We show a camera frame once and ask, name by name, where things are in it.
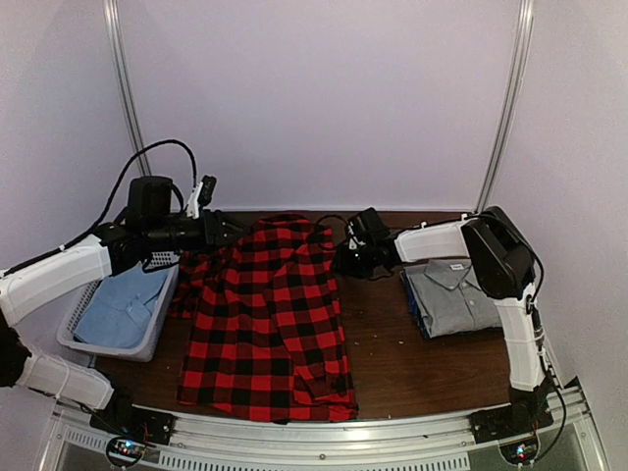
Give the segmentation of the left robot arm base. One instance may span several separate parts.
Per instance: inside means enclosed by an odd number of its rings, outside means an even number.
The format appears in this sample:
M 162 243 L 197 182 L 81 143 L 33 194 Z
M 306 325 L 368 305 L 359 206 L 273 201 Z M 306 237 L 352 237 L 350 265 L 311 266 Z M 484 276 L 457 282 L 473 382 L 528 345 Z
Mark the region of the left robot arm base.
M 150 449 L 171 442 L 174 415 L 134 405 L 129 390 L 114 391 L 104 409 L 86 405 L 81 405 L 80 409 L 90 416 L 92 428 L 112 435 L 104 453 L 115 468 L 128 470 Z

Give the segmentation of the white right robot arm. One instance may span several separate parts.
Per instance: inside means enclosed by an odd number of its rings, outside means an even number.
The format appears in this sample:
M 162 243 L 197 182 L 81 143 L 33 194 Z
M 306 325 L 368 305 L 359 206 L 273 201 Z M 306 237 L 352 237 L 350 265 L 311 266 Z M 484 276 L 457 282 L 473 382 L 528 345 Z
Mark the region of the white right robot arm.
M 367 280 L 378 268 L 388 272 L 423 260 L 466 259 L 479 289 L 493 301 L 506 344 L 510 386 L 530 393 L 544 382 L 544 333 L 537 308 L 543 265 L 526 238 L 498 206 L 440 223 L 391 228 L 368 208 L 344 224 L 334 248 L 341 275 Z

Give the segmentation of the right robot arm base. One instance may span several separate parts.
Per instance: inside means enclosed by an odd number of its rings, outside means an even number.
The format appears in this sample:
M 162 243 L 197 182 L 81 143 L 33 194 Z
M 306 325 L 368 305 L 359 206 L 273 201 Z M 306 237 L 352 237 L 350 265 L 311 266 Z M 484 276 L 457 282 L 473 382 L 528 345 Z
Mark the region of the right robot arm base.
M 473 412 L 469 422 L 475 443 L 497 441 L 508 464 L 519 467 L 531 464 L 541 449 L 537 432 L 554 422 L 547 401 L 550 390 L 547 381 L 532 392 L 510 388 L 507 405 Z

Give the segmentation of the red black plaid shirt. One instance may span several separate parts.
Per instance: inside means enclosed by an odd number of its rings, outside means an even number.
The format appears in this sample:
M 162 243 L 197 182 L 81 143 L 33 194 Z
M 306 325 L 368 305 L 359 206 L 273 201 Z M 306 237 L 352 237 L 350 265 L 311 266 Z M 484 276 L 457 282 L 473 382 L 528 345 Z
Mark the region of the red black plaid shirt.
M 170 306 L 191 323 L 178 402 L 254 422 L 355 419 L 334 248 L 329 227 L 287 214 L 184 253 Z

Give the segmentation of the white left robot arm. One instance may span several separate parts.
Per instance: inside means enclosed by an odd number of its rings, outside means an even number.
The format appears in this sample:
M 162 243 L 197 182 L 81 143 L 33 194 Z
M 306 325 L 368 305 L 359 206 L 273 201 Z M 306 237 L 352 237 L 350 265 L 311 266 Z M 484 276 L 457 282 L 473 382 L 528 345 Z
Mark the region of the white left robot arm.
M 72 246 L 55 249 L 22 268 L 1 274 L 1 385 L 48 393 L 102 410 L 104 421 L 121 436 L 141 425 L 135 407 L 119 397 L 95 369 L 46 354 L 24 343 L 16 328 L 43 306 L 82 288 L 149 264 L 156 252 L 211 251 L 244 236 L 247 228 L 222 211 L 197 217 L 174 214 L 148 224 L 101 224 Z

